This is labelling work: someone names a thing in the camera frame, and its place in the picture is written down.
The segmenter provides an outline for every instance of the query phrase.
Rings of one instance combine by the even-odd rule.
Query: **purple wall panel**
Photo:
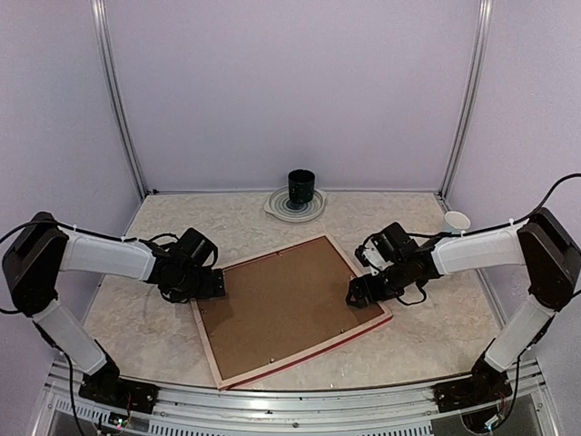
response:
[[[158,190],[435,190],[478,0],[107,5],[135,148]]]
[[[496,1],[478,100],[450,204],[477,226],[529,212],[560,176],[581,170],[581,3]],[[581,243],[581,181],[548,206]],[[489,277],[510,315],[527,293],[526,270]],[[581,300],[537,346],[564,434],[578,434]]]
[[[0,233],[40,210],[121,233],[139,204],[113,121],[89,2],[0,8]],[[7,244],[0,253],[4,253]],[[63,274],[83,316],[99,277]],[[4,278],[0,307],[12,307]],[[53,353],[25,317],[0,317],[0,434],[25,434]]]

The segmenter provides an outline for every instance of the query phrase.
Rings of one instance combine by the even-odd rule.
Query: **beige countertop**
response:
[[[429,193],[329,193],[312,223],[287,224],[267,215],[266,193],[150,195],[130,236],[181,234],[194,227],[220,249],[218,266],[321,233],[349,256],[371,233],[399,221],[409,232],[437,232],[443,212]],[[428,300],[405,307],[387,302],[393,320],[375,331],[244,389],[354,388],[415,382],[469,371],[498,327],[474,272],[430,282]],[[414,287],[403,297],[419,298]],[[157,289],[105,277],[85,326],[123,375],[159,382],[213,386],[189,304],[169,304]]]

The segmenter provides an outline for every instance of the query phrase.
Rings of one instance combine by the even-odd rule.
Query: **black cup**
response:
[[[310,202],[315,194],[315,174],[309,170],[294,170],[289,173],[290,205],[298,209]]]

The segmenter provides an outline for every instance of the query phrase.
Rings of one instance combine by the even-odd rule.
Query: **metal post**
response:
[[[93,8],[93,19],[97,33],[97,42],[99,44],[99,54],[101,55],[101,61],[103,63],[105,81],[107,83],[107,88],[109,89],[109,96],[111,98],[115,121],[119,128],[123,151],[125,152],[125,157],[127,158],[127,163],[131,170],[135,189],[137,189],[139,196],[143,200],[148,193],[148,189],[143,177],[142,167],[139,164],[137,153],[133,147],[133,141],[129,133],[129,126],[127,125],[127,119],[123,109],[123,101],[121,99],[119,84],[117,83],[117,75],[115,73],[115,63],[113,61],[113,50],[111,48],[111,39],[109,37],[107,26],[107,14],[104,0],[91,0],[91,6]]]
[[[484,55],[487,48],[488,32],[490,29],[490,17],[492,14],[492,0],[480,0],[480,11],[478,14],[478,27],[476,33],[476,40],[474,42],[474,51],[472,52],[472,61],[470,63],[470,72],[468,76],[468,86],[464,94],[464,102],[462,104],[462,111],[458,126],[454,136],[454,145],[452,153],[448,160],[446,174],[444,181],[440,187],[439,193],[443,199],[447,199],[450,194],[450,188],[460,162],[460,156],[464,143],[466,142],[466,135],[470,125],[470,118],[474,109],[474,103],[478,93],[478,82],[480,81],[480,73],[482,72],[482,64],[484,62]]]

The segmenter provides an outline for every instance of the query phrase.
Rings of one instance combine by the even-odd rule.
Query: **cork board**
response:
[[[303,362],[389,321],[345,303],[357,269],[328,235],[226,266],[226,297],[192,303],[219,389]]]

